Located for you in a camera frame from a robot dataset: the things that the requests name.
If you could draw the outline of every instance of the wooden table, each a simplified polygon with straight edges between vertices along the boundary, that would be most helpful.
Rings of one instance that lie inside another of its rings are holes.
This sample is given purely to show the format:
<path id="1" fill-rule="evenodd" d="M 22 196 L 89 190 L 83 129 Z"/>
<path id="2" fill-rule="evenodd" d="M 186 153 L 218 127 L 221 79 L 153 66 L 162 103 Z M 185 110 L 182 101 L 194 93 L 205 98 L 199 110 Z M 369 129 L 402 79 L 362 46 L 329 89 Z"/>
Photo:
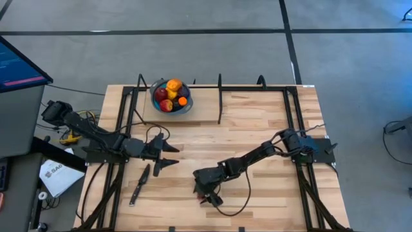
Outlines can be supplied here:
<path id="1" fill-rule="evenodd" d="M 99 126 L 114 130 L 123 86 L 108 86 Z M 299 101 L 305 128 L 323 123 L 322 113 L 313 86 L 298 86 Z M 144 92 L 139 93 L 138 110 L 144 103 Z M 297 120 L 291 97 L 290 105 Z M 177 231 L 306 231 L 302 202 L 294 164 L 290 159 L 273 156 L 249 167 L 252 196 L 245 210 L 236 217 L 220 215 L 210 204 L 199 205 L 192 193 L 192 172 L 200 168 L 215 167 L 218 161 L 239 157 L 258 147 L 279 130 L 288 127 L 285 104 L 280 92 L 223 92 L 223 115 L 221 124 L 216 122 L 162 123 L 171 132 L 169 144 L 180 149 L 179 153 L 162 153 L 167 159 L 177 159 L 179 164 L 169 166 L 159 177 L 150 176 L 142 188 L 135 207 L 129 207 L 130 197 L 147 163 L 131 159 L 126 165 L 116 231 L 167 231 L 169 226 Z M 134 126 L 132 136 L 145 139 L 148 126 Z M 149 139 L 158 133 L 152 129 Z M 316 128 L 309 135 L 324 137 L 325 128 Z M 88 168 L 84 192 L 98 164 Z M 344 226 L 348 218 L 336 173 L 325 164 L 314 164 L 320 198 L 332 215 Z M 88 216 L 102 197 L 107 165 L 94 180 L 86 204 Z M 221 185 L 220 195 L 224 201 L 220 209 L 233 213 L 246 201 L 248 186 L 245 175 Z M 313 225 L 316 227 L 315 208 L 310 200 Z M 112 203 L 106 210 L 105 226 L 109 224 Z"/>

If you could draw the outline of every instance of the paper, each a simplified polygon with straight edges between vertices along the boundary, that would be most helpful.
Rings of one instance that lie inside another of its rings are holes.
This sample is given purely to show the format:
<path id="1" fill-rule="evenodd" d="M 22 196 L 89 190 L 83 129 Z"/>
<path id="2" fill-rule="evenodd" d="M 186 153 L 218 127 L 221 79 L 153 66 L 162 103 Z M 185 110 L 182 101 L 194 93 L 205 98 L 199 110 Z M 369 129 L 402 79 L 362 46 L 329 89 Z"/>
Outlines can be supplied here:
<path id="1" fill-rule="evenodd" d="M 73 154 L 71 148 L 66 149 L 66 151 Z M 39 174 L 40 179 L 53 197 L 60 196 L 83 176 L 83 172 L 68 168 L 52 160 L 44 162 Z"/>

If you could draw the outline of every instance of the fruit bowl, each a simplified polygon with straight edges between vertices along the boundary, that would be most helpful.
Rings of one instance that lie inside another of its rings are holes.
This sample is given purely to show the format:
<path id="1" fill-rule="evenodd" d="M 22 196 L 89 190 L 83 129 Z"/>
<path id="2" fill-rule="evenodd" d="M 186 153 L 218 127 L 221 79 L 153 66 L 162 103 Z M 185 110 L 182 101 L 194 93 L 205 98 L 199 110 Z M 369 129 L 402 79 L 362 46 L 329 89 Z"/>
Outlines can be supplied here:
<path id="1" fill-rule="evenodd" d="M 153 107 L 162 113 L 181 115 L 192 108 L 191 91 L 185 83 L 178 79 L 156 81 L 149 91 Z"/>

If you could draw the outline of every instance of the monitor screen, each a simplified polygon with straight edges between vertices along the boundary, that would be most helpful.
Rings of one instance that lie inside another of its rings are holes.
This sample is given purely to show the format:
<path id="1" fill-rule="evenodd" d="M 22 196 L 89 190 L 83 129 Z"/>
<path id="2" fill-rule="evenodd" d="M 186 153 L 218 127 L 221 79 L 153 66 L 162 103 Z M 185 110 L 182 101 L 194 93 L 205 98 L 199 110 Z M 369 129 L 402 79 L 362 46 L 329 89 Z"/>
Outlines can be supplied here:
<path id="1" fill-rule="evenodd" d="M 10 43 L 0 39 L 0 92 L 44 85 L 52 81 Z"/>

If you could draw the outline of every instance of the kitchen knife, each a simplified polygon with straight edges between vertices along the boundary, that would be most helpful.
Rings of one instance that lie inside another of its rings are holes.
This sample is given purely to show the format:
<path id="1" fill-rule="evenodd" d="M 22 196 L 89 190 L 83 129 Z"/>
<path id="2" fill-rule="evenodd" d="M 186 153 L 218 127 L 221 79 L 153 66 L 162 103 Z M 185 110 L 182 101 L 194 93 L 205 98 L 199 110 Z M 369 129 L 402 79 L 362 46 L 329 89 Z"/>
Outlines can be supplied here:
<path id="1" fill-rule="evenodd" d="M 146 166 L 146 168 L 144 169 L 143 174 L 139 179 L 139 183 L 137 184 L 137 187 L 136 187 L 135 191 L 133 192 L 133 195 L 131 196 L 129 206 L 134 206 L 135 205 L 137 196 L 139 196 L 139 193 L 140 193 L 140 190 L 142 189 L 142 186 L 144 184 L 146 184 L 147 178 L 149 177 L 149 173 L 150 173 L 150 164 L 148 164 Z"/>

